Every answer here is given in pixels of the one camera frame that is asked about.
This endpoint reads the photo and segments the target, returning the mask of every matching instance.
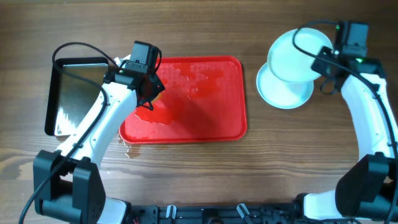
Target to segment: table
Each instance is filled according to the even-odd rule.
[[[44,121],[51,55],[65,42],[87,42],[120,57],[141,40],[164,57],[233,55],[243,64],[249,127],[239,141],[125,146],[115,135],[101,176],[107,195],[134,205],[289,202],[302,192],[335,187],[358,158],[341,95],[322,95],[317,80],[307,103],[279,110],[256,90],[273,41],[305,22],[369,22],[369,56],[381,59],[390,75],[389,99],[398,111],[397,1],[16,2],[0,4],[0,223],[17,222],[33,192],[35,155],[60,144],[44,134]],[[319,29],[334,38],[333,27]],[[59,57],[94,55],[70,47]],[[33,207],[26,221],[55,223]]]

